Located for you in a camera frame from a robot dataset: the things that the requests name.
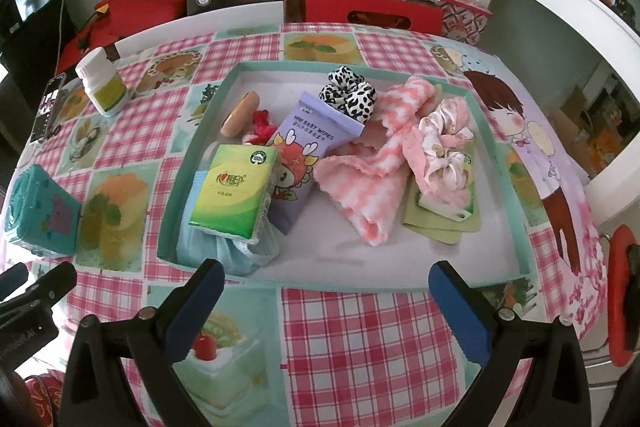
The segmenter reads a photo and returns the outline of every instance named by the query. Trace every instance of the pink fuzzy cloth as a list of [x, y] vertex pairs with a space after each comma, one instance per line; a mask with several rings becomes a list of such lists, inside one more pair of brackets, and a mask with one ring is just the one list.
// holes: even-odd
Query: pink fuzzy cloth
[[320, 189], [374, 247], [388, 240], [404, 194], [409, 168], [402, 137], [418, 123], [416, 114], [433, 110], [435, 102], [436, 89], [418, 76], [379, 92], [358, 143], [340, 147], [337, 155], [314, 166]]

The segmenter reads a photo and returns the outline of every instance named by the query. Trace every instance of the cartoon dragon print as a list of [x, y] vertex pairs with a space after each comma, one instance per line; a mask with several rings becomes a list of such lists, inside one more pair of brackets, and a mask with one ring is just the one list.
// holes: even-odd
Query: cartoon dragon print
[[273, 146], [280, 152], [280, 171], [276, 179], [276, 186], [273, 191], [273, 198], [276, 200], [295, 201], [297, 200], [293, 188], [301, 187], [303, 183], [308, 183], [314, 165], [318, 161], [318, 156], [311, 156], [311, 153], [318, 148], [316, 142], [309, 143], [302, 147], [296, 143], [296, 134], [290, 129], [286, 137], [277, 133], [273, 137]]

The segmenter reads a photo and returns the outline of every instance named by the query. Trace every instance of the white bottle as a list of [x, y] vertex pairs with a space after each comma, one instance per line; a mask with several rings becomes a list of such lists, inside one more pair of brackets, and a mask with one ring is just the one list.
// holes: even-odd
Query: white bottle
[[129, 100], [127, 86], [116, 66], [107, 58], [104, 48], [88, 52], [78, 62], [76, 73], [82, 78], [84, 92], [101, 115], [118, 114]]

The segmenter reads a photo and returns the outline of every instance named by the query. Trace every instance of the screw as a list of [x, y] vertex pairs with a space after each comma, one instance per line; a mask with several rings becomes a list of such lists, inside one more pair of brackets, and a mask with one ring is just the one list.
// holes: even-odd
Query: screw
[[145, 306], [138, 312], [138, 318], [148, 321], [156, 315], [156, 309], [153, 306]]
[[562, 324], [563, 326], [574, 325], [574, 322], [571, 320], [571, 317], [569, 315], [560, 315], [558, 319], [560, 320], [560, 324]]
[[95, 315], [87, 315], [84, 319], [82, 319], [80, 321], [80, 325], [83, 328], [88, 328], [89, 326], [91, 326], [96, 320], [98, 319], [98, 317], [96, 317]]
[[513, 312], [513, 310], [510, 310], [508, 308], [500, 308], [500, 310], [498, 311], [498, 317], [500, 317], [504, 321], [512, 321], [516, 317], [516, 314]]

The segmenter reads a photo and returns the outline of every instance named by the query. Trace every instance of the white shelf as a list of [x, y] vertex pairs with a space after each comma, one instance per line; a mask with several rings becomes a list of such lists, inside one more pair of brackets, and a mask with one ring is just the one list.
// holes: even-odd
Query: white shelf
[[[491, 0], [477, 0], [489, 6]], [[536, 0], [551, 10], [611, 65], [640, 100], [640, 37], [598, 0]], [[592, 180], [585, 192], [597, 225], [640, 197], [640, 136]]]

